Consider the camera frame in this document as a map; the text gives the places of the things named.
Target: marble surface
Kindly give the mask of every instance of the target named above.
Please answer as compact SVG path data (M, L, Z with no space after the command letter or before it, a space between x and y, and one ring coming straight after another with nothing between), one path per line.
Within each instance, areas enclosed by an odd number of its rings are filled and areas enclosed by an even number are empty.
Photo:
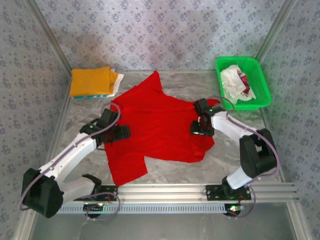
M125 74L117 96L139 84L149 76L149 73ZM206 73L160 73L163 91L178 99L195 101L212 95L220 95L219 83L215 72ZM103 108L112 100L73 99L68 120L63 135L61 150L63 150L78 134L80 128L91 120L101 116ZM257 111L241 111L232 114L243 123L254 128L263 128L262 115ZM145 157L148 174L131 183L145 184L203 184L221 183L223 177L232 173L240 166L239 147L227 136L215 131L215 145L206 153L204 159L196 163L165 161ZM68 180L75 180L83 174L91 174L105 184L112 184L113 179L104 151L95 150L87 155L70 173Z

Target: metal extrusion bar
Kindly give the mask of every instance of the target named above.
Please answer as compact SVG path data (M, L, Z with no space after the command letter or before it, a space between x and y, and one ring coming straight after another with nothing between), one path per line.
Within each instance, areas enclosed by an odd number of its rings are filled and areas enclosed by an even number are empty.
M205 184L126 184L118 188L122 204L233 204L235 200L207 201ZM258 182L252 188L257 203L292 203L299 197L292 182ZM85 201L72 201L70 204L83 205Z

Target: green plastic tray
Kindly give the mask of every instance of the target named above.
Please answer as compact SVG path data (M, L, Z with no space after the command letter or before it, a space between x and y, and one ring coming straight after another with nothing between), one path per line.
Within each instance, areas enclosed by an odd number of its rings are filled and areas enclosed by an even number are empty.
M250 56L221 56L215 61L216 73L220 84L220 92L224 97L224 89L221 81L222 70L231 65L238 65L239 68L246 74L250 88L253 90L256 99L249 101L238 100L234 105L237 111L254 111L258 108L263 108L271 103L271 94L262 72L259 62ZM226 100L223 100L225 109L232 110L232 106Z

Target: crumpled paper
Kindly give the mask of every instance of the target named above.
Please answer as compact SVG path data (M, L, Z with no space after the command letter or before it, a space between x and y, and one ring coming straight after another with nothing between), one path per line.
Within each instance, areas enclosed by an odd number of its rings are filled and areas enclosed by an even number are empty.
M244 93L246 86L239 77L238 72L242 72L238 65L231 65L220 74L224 97L229 99L233 104L236 104L238 100L249 101L252 98L256 98L251 88L248 94Z

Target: glass panel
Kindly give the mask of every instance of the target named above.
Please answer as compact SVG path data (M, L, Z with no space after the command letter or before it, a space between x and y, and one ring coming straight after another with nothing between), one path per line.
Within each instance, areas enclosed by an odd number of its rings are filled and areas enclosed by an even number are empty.
M287 205L258 203L244 218L222 214L119 214L87 221L82 214L38 216L29 240L295 240Z

